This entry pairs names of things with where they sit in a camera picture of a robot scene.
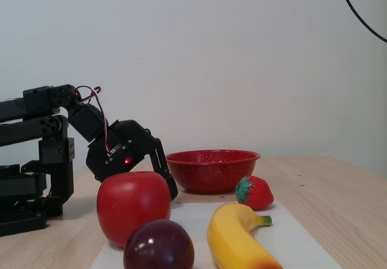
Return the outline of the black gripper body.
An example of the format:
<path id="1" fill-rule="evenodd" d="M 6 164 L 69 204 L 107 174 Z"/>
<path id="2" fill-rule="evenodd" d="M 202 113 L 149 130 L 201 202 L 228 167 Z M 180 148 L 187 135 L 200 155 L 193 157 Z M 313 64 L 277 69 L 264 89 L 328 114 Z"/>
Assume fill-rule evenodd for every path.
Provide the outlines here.
<path id="1" fill-rule="evenodd" d="M 103 182 L 112 175 L 129 172 L 146 155 L 155 155 L 155 139 L 150 130 L 134 120 L 115 121 L 107 137 L 88 146 L 86 165 L 96 180 Z"/>

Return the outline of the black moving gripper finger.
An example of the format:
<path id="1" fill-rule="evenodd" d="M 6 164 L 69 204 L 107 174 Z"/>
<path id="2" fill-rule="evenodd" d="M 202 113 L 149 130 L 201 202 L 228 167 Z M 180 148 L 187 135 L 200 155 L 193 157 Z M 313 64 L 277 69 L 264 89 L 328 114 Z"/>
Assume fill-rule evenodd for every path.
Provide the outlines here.
<path id="1" fill-rule="evenodd" d="M 169 171 L 161 140 L 149 136 L 148 141 L 149 148 L 147 154 L 150 156 L 153 170 L 165 180 L 170 191 L 171 200 L 173 201 L 178 196 L 178 189 L 177 184 Z"/>

